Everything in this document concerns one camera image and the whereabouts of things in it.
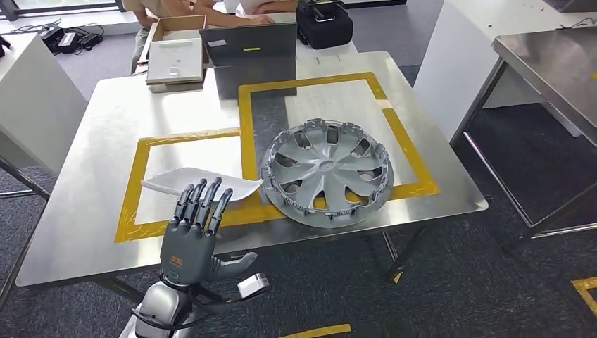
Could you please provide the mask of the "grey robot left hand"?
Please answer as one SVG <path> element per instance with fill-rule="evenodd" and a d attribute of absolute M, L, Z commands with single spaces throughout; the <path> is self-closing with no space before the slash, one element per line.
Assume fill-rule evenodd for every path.
<path fill-rule="evenodd" d="M 224 261 L 213 254 L 216 235 L 233 195 L 233 189 L 227 188 L 215 203 L 221 183 L 220 177 L 210 184 L 202 179 L 181 193 L 165 229 L 160 254 L 163 276 L 169 283 L 190 286 L 236 277 L 258 258 L 258 254 L 249 252 Z"/>

